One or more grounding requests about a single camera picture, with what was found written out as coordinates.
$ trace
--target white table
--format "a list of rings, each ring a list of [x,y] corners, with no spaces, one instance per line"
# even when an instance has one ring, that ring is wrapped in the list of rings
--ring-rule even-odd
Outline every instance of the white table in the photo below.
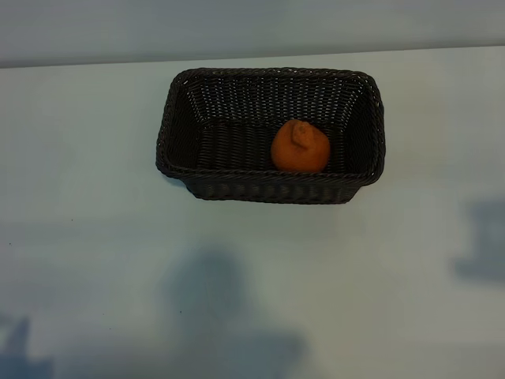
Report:
[[[155,140],[199,66],[374,76],[382,178],[340,206],[197,200]],[[504,47],[2,69],[0,313],[55,379],[503,378],[504,69]]]

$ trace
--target basket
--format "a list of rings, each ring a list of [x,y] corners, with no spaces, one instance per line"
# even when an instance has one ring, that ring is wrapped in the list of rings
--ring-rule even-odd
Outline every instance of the basket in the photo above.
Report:
[[[277,171],[275,134],[297,118],[322,130],[321,173]],[[365,73],[336,69],[189,69],[168,93],[156,166],[206,200],[341,204],[382,174],[383,104]]]

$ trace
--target dark brown wicker basket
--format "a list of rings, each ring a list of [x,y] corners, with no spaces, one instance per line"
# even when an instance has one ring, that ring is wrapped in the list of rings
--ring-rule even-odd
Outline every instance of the dark brown wicker basket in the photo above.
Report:
[[[292,118],[330,139],[324,172],[273,166],[272,140]],[[365,73],[189,69],[170,86],[156,166],[206,200],[338,204],[380,177],[385,152],[380,93]]]

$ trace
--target woven texture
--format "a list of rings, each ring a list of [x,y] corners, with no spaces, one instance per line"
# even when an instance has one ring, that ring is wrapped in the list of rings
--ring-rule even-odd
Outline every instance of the woven texture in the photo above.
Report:
[[[277,171],[270,148],[297,118],[322,130],[322,173]],[[196,197],[341,204],[383,171],[383,104],[365,73],[335,69],[190,69],[170,86],[156,166]]]

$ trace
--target white wall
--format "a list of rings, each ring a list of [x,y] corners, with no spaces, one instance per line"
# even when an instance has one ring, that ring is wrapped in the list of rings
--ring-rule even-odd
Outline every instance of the white wall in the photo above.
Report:
[[[0,66],[505,42],[500,0],[0,0]]]

